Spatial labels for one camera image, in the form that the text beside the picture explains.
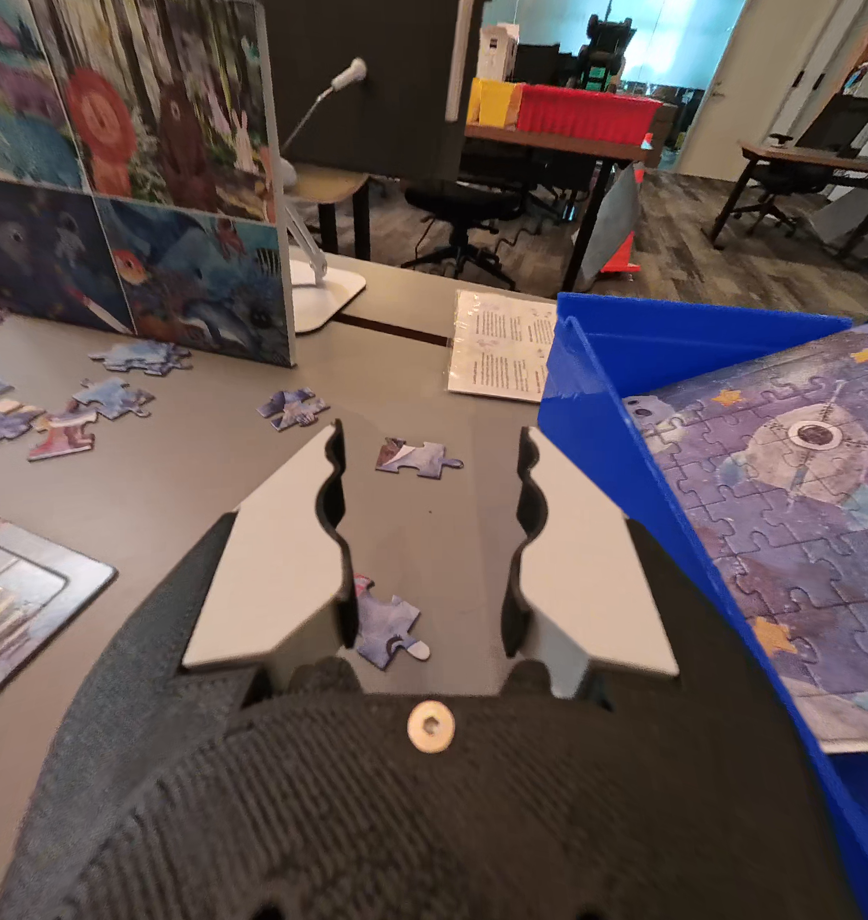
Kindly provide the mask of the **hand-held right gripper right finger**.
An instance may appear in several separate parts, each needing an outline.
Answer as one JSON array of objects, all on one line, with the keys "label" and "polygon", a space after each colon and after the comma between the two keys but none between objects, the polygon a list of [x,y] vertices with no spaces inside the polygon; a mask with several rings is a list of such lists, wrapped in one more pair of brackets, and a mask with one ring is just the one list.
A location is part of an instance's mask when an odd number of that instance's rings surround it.
[{"label": "hand-held right gripper right finger", "polygon": [[517,469],[524,538],[501,608],[507,657],[543,665],[558,699],[584,696],[602,673],[678,678],[632,521],[538,427],[521,429]]}]

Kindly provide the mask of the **ocean jigsaw puzzle board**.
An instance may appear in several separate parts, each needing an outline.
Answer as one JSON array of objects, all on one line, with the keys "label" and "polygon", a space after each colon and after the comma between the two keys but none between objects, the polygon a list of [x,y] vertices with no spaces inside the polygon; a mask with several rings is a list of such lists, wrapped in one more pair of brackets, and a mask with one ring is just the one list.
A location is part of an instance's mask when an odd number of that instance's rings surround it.
[{"label": "ocean jigsaw puzzle board", "polygon": [[0,517],[0,691],[116,576]]}]

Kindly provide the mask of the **pink orange clownfish puzzle piece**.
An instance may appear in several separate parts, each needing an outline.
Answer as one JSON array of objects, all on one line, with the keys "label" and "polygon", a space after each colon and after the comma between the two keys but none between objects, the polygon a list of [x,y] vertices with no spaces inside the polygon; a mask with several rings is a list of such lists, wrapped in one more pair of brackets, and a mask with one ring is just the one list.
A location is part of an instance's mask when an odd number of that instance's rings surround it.
[{"label": "pink orange clownfish puzzle piece", "polygon": [[97,420],[98,413],[89,409],[45,415],[32,422],[32,429],[41,433],[44,440],[29,450],[27,460],[35,463],[91,452],[95,446],[95,435],[87,432],[86,427]]}]

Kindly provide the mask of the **purple blue puzzle piece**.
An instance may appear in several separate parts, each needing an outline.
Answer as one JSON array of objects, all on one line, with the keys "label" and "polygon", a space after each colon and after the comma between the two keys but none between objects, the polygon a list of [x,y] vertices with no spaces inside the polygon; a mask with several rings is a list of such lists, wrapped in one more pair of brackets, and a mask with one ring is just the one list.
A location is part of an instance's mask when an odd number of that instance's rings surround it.
[{"label": "purple blue puzzle piece", "polygon": [[281,412],[285,404],[298,399],[315,397],[315,393],[308,387],[297,390],[280,390],[267,399],[267,402],[258,407],[256,411],[266,420],[271,420]]}]

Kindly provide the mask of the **purple white tabbed puzzle piece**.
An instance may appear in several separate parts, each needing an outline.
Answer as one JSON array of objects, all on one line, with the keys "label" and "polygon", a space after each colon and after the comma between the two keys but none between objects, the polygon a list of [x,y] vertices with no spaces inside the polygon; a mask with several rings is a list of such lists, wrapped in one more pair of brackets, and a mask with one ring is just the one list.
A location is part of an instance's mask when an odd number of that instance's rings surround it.
[{"label": "purple white tabbed puzzle piece", "polygon": [[399,473],[403,468],[416,470],[418,477],[440,480],[445,468],[463,469],[463,461],[447,456],[443,443],[424,442],[420,446],[400,438],[387,437],[382,444],[375,469]]}]

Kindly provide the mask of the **pile of loose puzzle pieces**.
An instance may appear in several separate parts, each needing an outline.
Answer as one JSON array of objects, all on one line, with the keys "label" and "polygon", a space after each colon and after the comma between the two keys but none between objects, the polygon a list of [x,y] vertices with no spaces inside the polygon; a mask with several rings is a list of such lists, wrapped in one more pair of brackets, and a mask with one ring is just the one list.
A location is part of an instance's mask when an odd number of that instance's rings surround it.
[{"label": "pile of loose puzzle pieces", "polygon": [[[141,371],[157,377],[191,367],[189,349],[155,341],[115,346],[108,351],[95,352],[90,358],[110,372]],[[81,389],[69,398],[65,408],[49,412],[8,398],[12,389],[12,385],[0,378],[0,443],[16,440],[33,431],[32,422],[45,415],[90,409],[98,413],[98,420],[115,421],[126,415],[147,418],[150,415],[148,405],[154,398],[152,394],[129,385],[122,377],[111,376],[96,383],[82,381]]]}]

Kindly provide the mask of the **blue plastic object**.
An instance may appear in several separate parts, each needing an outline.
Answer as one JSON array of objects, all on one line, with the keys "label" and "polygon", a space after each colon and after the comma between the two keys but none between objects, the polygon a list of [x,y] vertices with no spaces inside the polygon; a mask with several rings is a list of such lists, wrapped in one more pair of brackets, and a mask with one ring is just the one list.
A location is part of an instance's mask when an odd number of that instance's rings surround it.
[{"label": "blue plastic object", "polygon": [[868,753],[823,750],[623,404],[630,395],[644,395],[862,325],[834,316],[561,294],[539,424],[628,516],[647,527],[739,629],[779,688],[817,767],[843,863],[868,918]]}]

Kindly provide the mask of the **orange floor object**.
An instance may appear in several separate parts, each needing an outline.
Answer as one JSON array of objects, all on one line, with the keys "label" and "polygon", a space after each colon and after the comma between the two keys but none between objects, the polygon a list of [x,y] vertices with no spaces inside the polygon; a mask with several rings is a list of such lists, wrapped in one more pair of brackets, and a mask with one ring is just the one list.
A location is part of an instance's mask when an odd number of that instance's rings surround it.
[{"label": "orange floor object", "polygon": [[641,265],[634,259],[635,236],[635,231],[633,231],[624,239],[623,244],[601,269],[601,277],[634,274],[642,270]]}]

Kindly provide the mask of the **tan small table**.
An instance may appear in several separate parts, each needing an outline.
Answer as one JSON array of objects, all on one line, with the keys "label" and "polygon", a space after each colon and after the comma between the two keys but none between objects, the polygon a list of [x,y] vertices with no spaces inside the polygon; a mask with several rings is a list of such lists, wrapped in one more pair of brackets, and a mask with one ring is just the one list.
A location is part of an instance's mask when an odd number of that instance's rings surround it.
[{"label": "tan small table", "polygon": [[370,175],[313,165],[294,168],[297,181],[289,194],[295,201],[316,206],[321,249],[335,255],[339,253],[336,207],[350,200],[355,257],[371,261]]}]

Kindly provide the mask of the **black office chair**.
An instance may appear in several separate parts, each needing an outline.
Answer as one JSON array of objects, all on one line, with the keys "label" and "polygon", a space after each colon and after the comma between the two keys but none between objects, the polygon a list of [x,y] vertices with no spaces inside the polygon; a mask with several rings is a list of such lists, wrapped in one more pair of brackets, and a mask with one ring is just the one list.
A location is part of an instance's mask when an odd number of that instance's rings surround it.
[{"label": "black office chair", "polygon": [[458,181],[436,181],[409,184],[404,189],[405,201],[425,212],[432,223],[448,224],[451,228],[449,241],[426,255],[416,255],[402,263],[400,268],[414,270],[425,265],[440,265],[450,262],[453,277],[459,279],[467,265],[485,271],[499,282],[505,283],[510,291],[517,285],[502,269],[497,254],[474,246],[470,233],[483,230],[497,234],[496,224],[520,218],[524,211],[522,195],[506,190],[491,190],[462,184]]},{"label": "black office chair", "polygon": [[[866,127],[868,127],[868,98],[855,98],[852,96],[837,95],[831,99],[828,106],[817,116],[817,118],[808,126],[808,128],[805,129],[804,133],[799,139],[795,140],[791,135],[784,134],[782,132],[773,132],[767,137],[767,140],[761,144],[776,144],[776,140],[773,138],[774,135],[786,135],[790,137],[788,142],[789,145],[798,145],[815,150],[830,151],[844,156],[860,156],[868,158],[868,156],[860,155],[857,152],[855,145],[857,136]],[[796,222],[797,233],[799,228],[804,224],[804,217],[797,213],[788,213],[783,206],[783,202],[819,196],[830,188],[841,188],[843,190],[856,193],[857,198],[868,198],[868,191],[866,190],[852,190],[839,185],[828,185],[823,189],[818,190],[816,193],[795,194],[788,197],[779,198],[775,204],[781,212]],[[865,216],[867,212],[868,206],[867,211],[855,219],[855,224],[851,229],[833,231],[830,238],[828,239],[828,245],[832,246],[834,240],[839,237],[842,237],[843,243],[845,236],[847,236],[849,232],[854,229],[855,225],[860,221],[861,218]],[[786,231],[786,236],[789,238],[796,235],[796,233],[791,235],[789,228],[785,224],[781,224],[780,219],[776,216],[773,216],[772,213],[767,214],[756,229],[751,229],[751,226],[757,221],[758,218],[757,214],[755,213],[743,214],[739,218],[730,219],[730,221],[739,221],[741,218],[747,215],[751,216],[751,223],[747,229],[746,236],[753,236],[756,232],[759,231],[762,224],[771,224],[784,228]]]}]

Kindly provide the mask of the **wooden table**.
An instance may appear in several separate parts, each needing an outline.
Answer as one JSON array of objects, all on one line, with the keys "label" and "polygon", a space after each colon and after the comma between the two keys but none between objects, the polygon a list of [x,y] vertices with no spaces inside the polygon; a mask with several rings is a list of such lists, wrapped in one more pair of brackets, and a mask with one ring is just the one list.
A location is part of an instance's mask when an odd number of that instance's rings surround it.
[{"label": "wooden table", "polygon": [[613,167],[644,164],[651,150],[643,144],[618,144],[546,132],[521,132],[517,128],[497,128],[479,123],[466,124],[464,135],[468,139],[586,156],[595,162],[599,172],[590,191],[587,208],[581,217],[573,254],[560,289],[564,293],[573,292],[578,282],[583,259],[598,223],[601,204],[607,193]]}]

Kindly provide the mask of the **red storage bin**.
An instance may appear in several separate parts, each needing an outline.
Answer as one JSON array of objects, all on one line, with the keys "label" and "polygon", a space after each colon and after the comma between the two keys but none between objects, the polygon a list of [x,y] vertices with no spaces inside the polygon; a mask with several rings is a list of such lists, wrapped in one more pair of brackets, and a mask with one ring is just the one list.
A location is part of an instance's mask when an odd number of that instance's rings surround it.
[{"label": "red storage bin", "polygon": [[581,140],[640,145],[662,102],[609,92],[525,85],[517,129]]}]

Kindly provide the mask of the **dark wooden desk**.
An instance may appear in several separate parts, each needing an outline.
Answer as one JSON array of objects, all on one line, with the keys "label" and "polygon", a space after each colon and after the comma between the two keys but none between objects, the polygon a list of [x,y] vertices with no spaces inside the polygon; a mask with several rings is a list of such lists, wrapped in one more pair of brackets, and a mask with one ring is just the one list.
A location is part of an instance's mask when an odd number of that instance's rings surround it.
[{"label": "dark wooden desk", "polygon": [[[828,185],[868,191],[868,158],[789,145],[790,137],[786,135],[776,134],[773,138],[776,144],[739,144],[745,167],[707,234],[716,250],[724,248],[719,237],[728,221],[748,213],[758,216],[751,229],[756,229],[772,213],[794,235],[797,224],[777,208],[775,203],[779,198],[816,193]],[[845,236],[835,258],[850,259],[867,235],[868,212]]]}]

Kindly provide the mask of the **black gaming chair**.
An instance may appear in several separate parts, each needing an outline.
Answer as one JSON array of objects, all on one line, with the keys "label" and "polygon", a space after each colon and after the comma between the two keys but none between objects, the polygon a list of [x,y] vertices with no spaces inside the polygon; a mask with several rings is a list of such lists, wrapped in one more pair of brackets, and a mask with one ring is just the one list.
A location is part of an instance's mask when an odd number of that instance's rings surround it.
[{"label": "black gaming chair", "polygon": [[607,91],[611,80],[620,75],[625,52],[635,36],[632,17],[622,21],[601,19],[597,14],[589,17],[587,44],[577,56],[575,86],[590,91]]}]

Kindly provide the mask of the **white carton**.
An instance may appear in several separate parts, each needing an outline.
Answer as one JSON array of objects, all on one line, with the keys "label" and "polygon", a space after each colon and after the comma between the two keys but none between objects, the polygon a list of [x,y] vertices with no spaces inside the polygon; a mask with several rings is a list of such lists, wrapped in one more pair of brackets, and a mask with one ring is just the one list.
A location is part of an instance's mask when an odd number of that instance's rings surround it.
[{"label": "white carton", "polygon": [[517,57],[520,26],[501,22],[483,26],[479,33],[476,77],[506,83],[511,80]]}]

